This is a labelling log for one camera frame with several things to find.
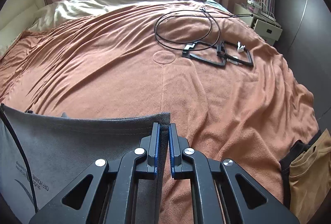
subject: bed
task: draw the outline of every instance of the bed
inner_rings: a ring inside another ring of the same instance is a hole
[[[202,7],[229,14],[212,0],[63,0],[42,7],[1,57],[0,102],[77,119],[170,112],[193,148],[208,158],[234,159],[282,201],[279,160],[318,131],[313,95],[238,18],[216,20],[223,39],[250,50],[252,69],[216,68],[156,42],[161,15]],[[204,18],[179,18],[160,29],[188,42],[207,30]],[[214,50],[196,54],[217,61]],[[192,223],[190,200],[190,183],[172,180],[167,160],[159,223]]]

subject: metal screw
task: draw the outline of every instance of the metal screw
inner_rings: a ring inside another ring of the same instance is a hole
[[[141,147],[138,147],[134,150],[134,153],[137,154],[137,155],[142,155],[145,153],[145,150]]]
[[[187,154],[187,155],[192,155],[192,154],[194,154],[194,149],[190,148],[190,147],[185,148],[184,153]]]
[[[233,160],[232,160],[232,159],[225,159],[225,160],[223,161],[223,164],[224,164],[225,166],[232,166],[232,165],[233,165]]]
[[[95,161],[95,165],[96,165],[96,166],[99,166],[99,167],[104,166],[105,163],[106,163],[106,161],[105,161],[104,159],[97,159],[97,160]]]

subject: drawer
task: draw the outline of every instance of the drawer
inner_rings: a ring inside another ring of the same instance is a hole
[[[278,41],[283,30],[258,19],[255,23],[254,31],[262,38]]]
[[[243,8],[241,5],[235,4],[233,14],[252,14],[252,13],[248,11],[246,8]],[[244,21],[249,27],[252,26],[254,20],[253,17],[241,17],[240,19]]]

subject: bedside table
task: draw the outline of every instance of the bedside table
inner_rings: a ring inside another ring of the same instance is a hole
[[[261,14],[254,14],[252,11],[248,10],[240,4],[234,5],[233,14],[253,14],[253,17],[243,17],[240,19],[271,46],[274,45],[275,41],[279,40],[279,37],[282,34],[283,30],[281,29],[279,23],[272,21],[262,16]]]

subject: brown fabric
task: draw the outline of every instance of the brown fabric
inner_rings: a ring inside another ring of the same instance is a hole
[[[306,224],[331,187],[331,137],[328,130],[290,165],[290,210]]]
[[[170,11],[202,6],[129,6],[50,31],[25,31],[0,62],[0,102],[38,114],[66,112],[72,118],[171,112],[178,135],[193,148],[216,160],[234,159],[282,201],[278,161],[295,141],[307,143],[317,132],[313,95],[296,82],[283,56],[237,18],[216,20],[224,39],[250,49],[252,69],[230,63],[220,69],[175,50],[160,53],[165,49],[155,41],[156,20]],[[160,26],[161,35],[177,41],[199,38],[208,30],[205,18],[170,19]],[[214,30],[206,41],[216,38]],[[196,54],[218,60],[214,49]],[[169,160],[164,174],[160,223],[192,223],[189,181],[171,178]]]

